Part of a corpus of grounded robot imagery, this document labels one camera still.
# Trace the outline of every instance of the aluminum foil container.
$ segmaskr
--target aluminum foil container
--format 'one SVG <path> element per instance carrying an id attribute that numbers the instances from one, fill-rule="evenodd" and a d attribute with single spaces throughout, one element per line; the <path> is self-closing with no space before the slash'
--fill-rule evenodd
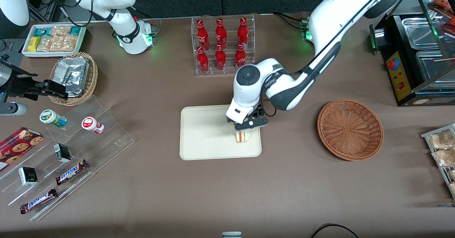
<path id="1" fill-rule="evenodd" d="M 84 94 L 90 62 L 84 57 L 61 59 L 55 68 L 53 81 L 66 86 L 68 97 Z"/>

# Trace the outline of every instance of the small black box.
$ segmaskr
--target small black box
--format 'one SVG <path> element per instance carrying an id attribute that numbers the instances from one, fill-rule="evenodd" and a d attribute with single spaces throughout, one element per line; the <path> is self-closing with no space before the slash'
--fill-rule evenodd
<path id="1" fill-rule="evenodd" d="M 60 162 L 71 161 L 71 154 L 70 151 L 68 150 L 68 146 L 65 146 L 64 144 L 61 143 L 55 144 L 54 152 L 55 157 L 57 157 L 57 160 L 59 160 Z"/>
<path id="2" fill-rule="evenodd" d="M 38 178 L 36 176 L 36 171 L 34 168 L 30 167 L 21 167 L 18 169 L 19 178 L 23 186 L 33 186 L 38 183 Z"/>

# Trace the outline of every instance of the red and white container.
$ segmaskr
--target red and white container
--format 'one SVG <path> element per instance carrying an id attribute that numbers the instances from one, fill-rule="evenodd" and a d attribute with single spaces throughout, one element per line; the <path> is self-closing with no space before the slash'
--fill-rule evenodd
<path id="1" fill-rule="evenodd" d="M 223 50 L 226 50 L 228 47 L 228 34 L 226 33 L 226 28 L 224 28 L 222 18 L 216 20 L 216 43 L 223 47 Z"/>
<path id="2" fill-rule="evenodd" d="M 84 118 L 82 127 L 88 131 L 93 131 L 96 134 L 101 134 L 104 131 L 104 125 L 91 117 Z"/>
<path id="3" fill-rule="evenodd" d="M 197 48 L 198 51 L 198 65 L 199 69 L 202 73 L 208 73 L 208 57 L 207 54 L 204 53 L 202 47 Z"/>
<path id="4" fill-rule="evenodd" d="M 245 51 L 243 50 L 243 44 L 237 45 L 237 52 L 235 53 L 235 68 L 239 69 L 243 65 L 245 65 L 245 60 L 247 58 L 247 55 Z"/>
<path id="5" fill-rule="evenodd" d="M 210 49 L 210 43 L 208 42 L 208 33 L 207 30 L 204 28 L 204 23 L 201 20 L 196 21 L 196 25 L 198 26 L 198 41 L 199 45 L 202 46 L 204 51 L 208 51 Z"/>
<path id="6" fill-rule="evenodd" d="M 247 19 L 245 17 L 240 18 L 240 26 L 237 30 L 237 37 L 239 38 L 239 44 L 243 44 L 243 49 L 248 48 L 248 27 Z"/>
<path id="7" fill-rule="evenodd" d="M 215 60 L 216 68 L 218 68 L 219 71 L 226 69 L 226 53 L 224 53 L 222 45 L 216 45 Z"/>

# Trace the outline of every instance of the yogurt cup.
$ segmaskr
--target yogurt cup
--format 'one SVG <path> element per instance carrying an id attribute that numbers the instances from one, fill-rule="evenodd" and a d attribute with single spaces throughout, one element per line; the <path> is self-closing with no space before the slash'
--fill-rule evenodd
<path id="1" fill-rule="evenodd" d="M 101 134 L 104 131 L 104 125 L 92 117 L 84 118 L 81 125 L 84 129 L 93 131 L 96 134 Z"/>
<path id="2" fill-rule="evenodd" d="M 53 124 L 59 128 L 63 128 L 66 124 L 66 118 L 60 116 L 55 112 L 54 110 L 51 109 L 46 109 L 41 114 L 39 115 L 39 120 L 43 123 L 50 123 Z"/>

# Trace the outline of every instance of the yellow control panel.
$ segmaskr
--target yellow control panel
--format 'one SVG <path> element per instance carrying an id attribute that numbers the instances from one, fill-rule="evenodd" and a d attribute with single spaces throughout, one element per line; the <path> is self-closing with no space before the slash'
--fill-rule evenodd
<path id="1" fill-rule="evenodd" d="M 400 55 L 395 52 L 386 62 L 387 70 L 389 71 L 390 79 L 398 100 L 404 99 L 411 94 L 411 86 L 409 85 L 408 78 L 406 77 L 405 70 L 401 64 Z"/>

